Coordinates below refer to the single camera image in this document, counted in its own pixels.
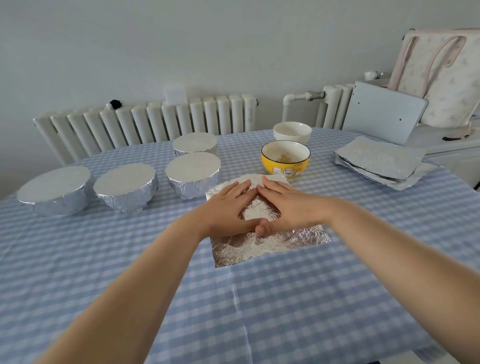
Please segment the person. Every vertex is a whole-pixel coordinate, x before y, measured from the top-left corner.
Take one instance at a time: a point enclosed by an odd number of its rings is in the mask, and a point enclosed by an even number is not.
[[[263,178],[233,183],[168,226],[36,363],[143,363],[197,245],[206,237],[330,226],[408,312],[461,363],[480,358],[480,275],[342,199]],[[260,193],[277,220],[240,220]]]

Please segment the person's right arm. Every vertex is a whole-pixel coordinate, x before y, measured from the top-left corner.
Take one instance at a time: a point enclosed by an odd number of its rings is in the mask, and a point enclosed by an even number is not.
[[[329,225],[405,309],[461,363],[480,358],[480,274],[351,202],[264,177],[258,192],[282,213],[258,235]]]

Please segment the tote bag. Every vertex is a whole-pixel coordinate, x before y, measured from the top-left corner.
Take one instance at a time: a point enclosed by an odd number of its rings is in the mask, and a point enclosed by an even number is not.
[[[424,124],[468,125],[480,103],[480,29],[408,31],[388,88],[426,98]]]

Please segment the white wall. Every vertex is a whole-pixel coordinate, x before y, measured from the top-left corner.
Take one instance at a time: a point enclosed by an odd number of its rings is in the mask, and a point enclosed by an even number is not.
[[[391,70],[410,27],[475,26],[478,0],[15,0],[0,3],[0,195],[58,166],[31,119],[51,110],[251,92],[257,120],[287,93]],[[316,103],[293,111],[312,123]]]

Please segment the forearm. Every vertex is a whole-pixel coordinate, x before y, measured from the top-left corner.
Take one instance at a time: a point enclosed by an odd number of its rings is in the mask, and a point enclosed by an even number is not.
[[[175,221],[38,363],[143,363],[202,238],[194,225]]]
[[[416,320],[462,363],[480,356],[480,276],[385,223],[336,201],[331,227]]]

